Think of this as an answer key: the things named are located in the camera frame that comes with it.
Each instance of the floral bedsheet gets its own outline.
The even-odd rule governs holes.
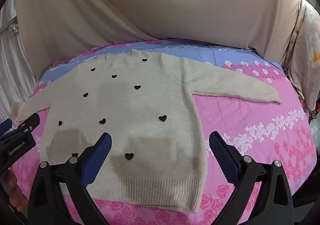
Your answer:
[[[209,135],[215,130],[228,144],[234,145],[242,155],[250,155],[257,162],[270,164],[275,159],[280,160],[292,194],[309,176],[316,164],[316,150],[308,118],[280,66],[263,60],[251,50],[172,39],[100,46],[88,50],[68,63],[54,63],[36,86],[34,94],[83,61],[102,54],[129,52],[132,48],[184,56],[258,78],[277,89],[282,104],[254,103],[224,96],[193,95],[204,131],[208,157],[207,181],[199,212],[172,212],[94,199],[111,225],[211,224],[234,190],[234,186],[226,181],[209,148]],[[41,137],[48,113],[49,109],[39,112],[40,125],[32,132],[36,147],[12,166],[12,170],[18,177],[18,184],[27,197],[30,195],[32,182],[39,166]],[[256,183],[239,222],[248,219],[257,198],[259,186],[260,184]],[[65,196],[65,200],[73,219],[82,223],[71,198]]]

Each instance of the human hand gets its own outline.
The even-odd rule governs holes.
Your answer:
[[[7,172],[7,183],[10,186],[11,193],[9,196],[10,204],[16,207],[19,212],[25,211],[28,208],[28,201],[22,194],[21,188],[17,185],[17,177],[12,170]]]

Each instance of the sweater sleeve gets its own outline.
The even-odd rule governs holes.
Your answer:
[[[162,53],[162,60],[167,71],[188,85],[193,94],[281,103],[275,88],[254,77],[164,53]]]
[[[77,68],[74,68],[29,98],[26,102],[12,102],[10,116],[16,121],[21,121],[27,119],[35,112],[49,108],[51,100],[61,93],[64,86],[74,80],[76,73]]]

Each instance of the bolt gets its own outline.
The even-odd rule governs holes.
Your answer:
[[[275,161],[275,165],[276,165],[277,167],[280,167],[280,166],[281,166],[281,162],[280,162],[279,160],[276,160],[276,161]]]
[[[45,168],[47,166],[47,162],[46,161],[43,161],[40,163],[40,167],[41,168]]]
[[[78,161],[78,158],[76,158],[76,157],[71,157],[71,158],[69,159],[69,162],[70,162],[71,164],[75,164],[77,161]]]
[[[250,156],[244,156],[244,157],[243,157],[243,160],[244,160],[245,162],[247,162],[247,163],[251,163],[252,158],[251,158]]]

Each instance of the sweater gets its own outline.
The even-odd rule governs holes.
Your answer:
[[[111,151],[87,186],[92,198],[197,212],[207,159],[192,94],[281,102],[276,89],[242,73],[132,50],[79,64],[13,109],[24,120],[50,107],[40,158],[51,165],[111,135]]]

